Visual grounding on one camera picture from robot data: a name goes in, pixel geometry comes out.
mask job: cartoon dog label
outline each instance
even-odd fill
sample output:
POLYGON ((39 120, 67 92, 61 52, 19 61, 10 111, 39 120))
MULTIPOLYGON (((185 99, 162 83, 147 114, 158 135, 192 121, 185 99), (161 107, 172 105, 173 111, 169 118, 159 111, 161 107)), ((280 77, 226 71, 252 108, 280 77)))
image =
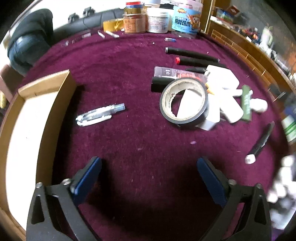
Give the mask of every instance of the cartoon dog label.
POLYGON ((197 33, 200 30, 200 16, 201 12, 195 9, 174 6, 172 29, 188 34, 197 33))
POLYGON ((195 15, 190 15, 188 14, 187 17, 189 18, 189 22, 192 25, 192 29, 199 29, 200 27, 200 15, 195 14, 195 15))

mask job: roll of tape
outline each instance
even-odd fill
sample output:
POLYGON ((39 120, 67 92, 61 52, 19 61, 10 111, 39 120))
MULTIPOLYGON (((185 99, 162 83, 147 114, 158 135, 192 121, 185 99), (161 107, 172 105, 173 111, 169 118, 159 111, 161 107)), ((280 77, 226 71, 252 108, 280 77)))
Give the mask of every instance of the roll of tape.
POLYGON ((196 126, 203 122, 209 111, 209 101, 207 95, 207 88, 205 85, 197 79, 194 78, 180 78, 172 81, 163 90, 159 107, 162 115, 169 122, 177 124, 179 126, 196 126), (174 97, 183 90, 190 89, 200 95, 200 103, 192 103, 192 108, 198 108, 194 115, 188 116, 186 118, 178 118, 172 112, 172 101, 174 97))
POLYGON ((108 21, 103 22, 104 32, 105 31, 110 31, 110 32, 119 31, 123 28, 124 28, 123 18, 117 18, 117 19, 112 19, 112 20, 108 20, 108 21))

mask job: black pen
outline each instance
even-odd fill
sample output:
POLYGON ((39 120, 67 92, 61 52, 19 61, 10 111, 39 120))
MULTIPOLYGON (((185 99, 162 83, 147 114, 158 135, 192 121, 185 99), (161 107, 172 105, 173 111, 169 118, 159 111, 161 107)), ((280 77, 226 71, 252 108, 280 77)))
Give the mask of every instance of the black pen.
POLYGON ((266 126, 266 129, 261 135, 260 139, 252 147, 248 155, 246 155, 244 159, 246 164, 253 164, 256 161, 256 157, 260 154, 261 150, 265 146, 269 136, 271 135, 273 128, 274 128, 274 121, 272 121, 266 126))

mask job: cardboard box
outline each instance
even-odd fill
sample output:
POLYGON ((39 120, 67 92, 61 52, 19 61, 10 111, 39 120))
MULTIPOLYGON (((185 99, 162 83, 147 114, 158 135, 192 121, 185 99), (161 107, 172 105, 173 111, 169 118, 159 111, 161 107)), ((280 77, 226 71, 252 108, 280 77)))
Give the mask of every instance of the cardboard box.
POLYGON ((76 89, 69 70, 18 90, 0 128, 0 222, 25 241, 35 184, 51 184, 60 128, 76 89))

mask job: metal screw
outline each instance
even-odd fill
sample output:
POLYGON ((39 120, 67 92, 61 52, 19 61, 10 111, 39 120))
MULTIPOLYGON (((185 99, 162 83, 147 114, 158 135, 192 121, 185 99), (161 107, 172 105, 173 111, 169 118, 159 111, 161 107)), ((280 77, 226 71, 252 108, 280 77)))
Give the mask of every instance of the metal screw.
POLYGON ((233 180, 233 179, 229 179, 229 180, 228 180, 228 183, 229 183, 230 185, 232 185, 232 186, 234 186, 234 185, 237 184, 236 180, 233 180))
POLYGON ((42 182, 38 182, 38 183, 36 183, 36 185, 35 185, 36 188, 40 188, 40 187, 42 187, 42 186, 43 186, 43 183, 42 183, 42 182))
POLYGON ((259 188, 259 189, 262 189, 263 188, 260 183, 257 183, 256 187, 259 188))
POLYGON ((62 184, 63 185, 68 185, 68 184, 70 184, 71 183, 71 179, 70 178, 67 178, 67 179, 64 179, 63 181, 62 181, 62 184))

